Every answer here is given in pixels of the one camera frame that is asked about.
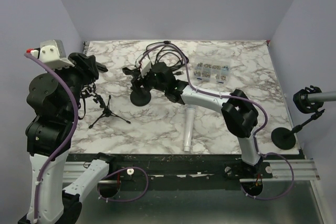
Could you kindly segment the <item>black round-base mic stand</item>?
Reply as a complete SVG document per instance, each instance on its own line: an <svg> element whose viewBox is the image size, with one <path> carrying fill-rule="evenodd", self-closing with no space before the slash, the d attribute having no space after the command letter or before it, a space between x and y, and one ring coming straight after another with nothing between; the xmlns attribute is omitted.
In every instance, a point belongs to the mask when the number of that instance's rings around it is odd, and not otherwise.
<svg viewBox="0 0 336 224"><path fill-rule="evenodd" d="M139 69L122 68L126 76L132 76L130 101L135 106L145 106L151 101L149 90L143 87L143 78Z"/></svg>

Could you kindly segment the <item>white microphone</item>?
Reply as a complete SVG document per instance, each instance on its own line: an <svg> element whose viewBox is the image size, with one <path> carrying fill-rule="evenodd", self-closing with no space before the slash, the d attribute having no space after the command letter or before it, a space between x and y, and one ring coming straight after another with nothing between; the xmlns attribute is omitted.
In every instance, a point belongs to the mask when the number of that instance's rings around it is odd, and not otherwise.
<svg viewBox="0 0 336 224"><path fill-rule="evenodd" d="M184 130L184 151L190 152L192 135L193 135L193 126L194 126L194 117L195 117L195 106L188 105L185 111L185 130Z"/></svg>

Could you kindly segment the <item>black tripod mic stand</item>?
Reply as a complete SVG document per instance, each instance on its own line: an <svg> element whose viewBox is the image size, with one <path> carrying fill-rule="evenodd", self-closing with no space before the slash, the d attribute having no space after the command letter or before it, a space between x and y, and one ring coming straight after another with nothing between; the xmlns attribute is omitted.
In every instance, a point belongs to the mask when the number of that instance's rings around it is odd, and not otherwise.
<svg viewBox="0 0 336 224"><path fill-rule="evenodd" d="M83 120L85 118L85 116L86 116L86 99L87 98L92 98L93 101L96 104L99 104L99 107L102 109L102 113L92 124L90 124L88 126L89 129L93 128L93 126L100 119L108 118L108 117L119 118L119 119L124 120L127 124L131 124L131 122L129 120L126 120L126 119L118 116L114 112L112 112L112 110L110 109L111 95L108 96L107 103L105 103L103 97L96 92L96 88L97 87L96 87L95 83L91 83L91 84L83 86L83 88L81 90L81 94L80 94L80 99L82 100L82 103L79 103L79 105L78 105L78 109L83 108L83 116L78 116L78 120Z"/></svg>

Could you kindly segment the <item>black microphone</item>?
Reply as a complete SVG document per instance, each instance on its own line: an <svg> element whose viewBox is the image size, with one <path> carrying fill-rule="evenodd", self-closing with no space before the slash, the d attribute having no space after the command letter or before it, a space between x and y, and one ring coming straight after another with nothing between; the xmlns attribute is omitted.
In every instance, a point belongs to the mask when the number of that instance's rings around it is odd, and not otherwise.
<svg viewBox="0 0 336 224"><path fill-rule="evenodd" d="M96 66L97 66L97 69L98 69L99 72L101 72L101 73L108 72L108 68L104 64L96 62Z"/></svg>

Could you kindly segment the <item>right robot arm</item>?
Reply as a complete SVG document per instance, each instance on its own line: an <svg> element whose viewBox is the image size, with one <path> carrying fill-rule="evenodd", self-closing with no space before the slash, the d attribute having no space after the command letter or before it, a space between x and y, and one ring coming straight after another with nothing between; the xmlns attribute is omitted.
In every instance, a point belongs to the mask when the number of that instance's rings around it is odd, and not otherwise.
<svg viewBox="0 0 336 224"><path fill-rule="evenodd" d="M258 111L244 92L237 89L233 93L222 94L192 88L188 82L176 79L163 62L150 65L147 71L135 68L123 69L123 72L132 76L130 100L136 106L147 105L151 101L150 91L154 89L163 92L173 103L200 106L220 113L227 129L238 139L242 152L242 173L249 178L259 174L261 155L253 139Z"/></svg>

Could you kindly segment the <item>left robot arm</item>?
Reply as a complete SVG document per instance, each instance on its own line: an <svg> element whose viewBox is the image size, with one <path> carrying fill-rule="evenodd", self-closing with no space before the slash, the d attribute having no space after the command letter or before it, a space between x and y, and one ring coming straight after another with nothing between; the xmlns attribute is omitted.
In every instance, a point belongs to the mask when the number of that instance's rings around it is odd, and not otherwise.
<svg viewBox="0 0 336 224"><path fill-rule="evenodd" d="M115 164L97 159L73 183L63 185L82 90L98 80L100 73L107 72L95 56L72 53L68 60L69 67L52 70L43 59L35 59L45 73L29 84L27 103L36 114L25 132L32 191L28 212L20 223L75 223L98 181L116 175Z"/></svg>

